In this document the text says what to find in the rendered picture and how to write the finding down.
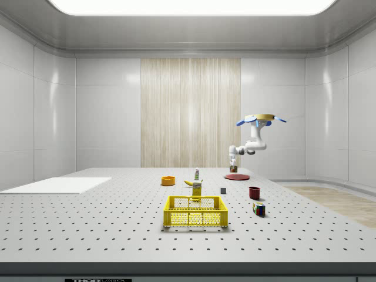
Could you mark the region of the yellow basket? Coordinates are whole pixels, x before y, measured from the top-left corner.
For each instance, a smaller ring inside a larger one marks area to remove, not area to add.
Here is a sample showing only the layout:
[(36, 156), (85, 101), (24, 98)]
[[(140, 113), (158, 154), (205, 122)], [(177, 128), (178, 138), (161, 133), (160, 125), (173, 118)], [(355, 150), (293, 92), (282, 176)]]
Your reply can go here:
[(164, 226), (228, 226), (228, 209), (220, 196), (169, 196)]

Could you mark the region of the white board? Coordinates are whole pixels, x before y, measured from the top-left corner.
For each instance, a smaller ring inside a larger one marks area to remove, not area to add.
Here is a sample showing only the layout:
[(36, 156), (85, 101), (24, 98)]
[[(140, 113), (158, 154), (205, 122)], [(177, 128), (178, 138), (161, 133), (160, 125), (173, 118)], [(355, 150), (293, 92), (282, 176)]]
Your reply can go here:
[(111, 177), (52, 177), (1, 191), (0, 194), (81, 194)]

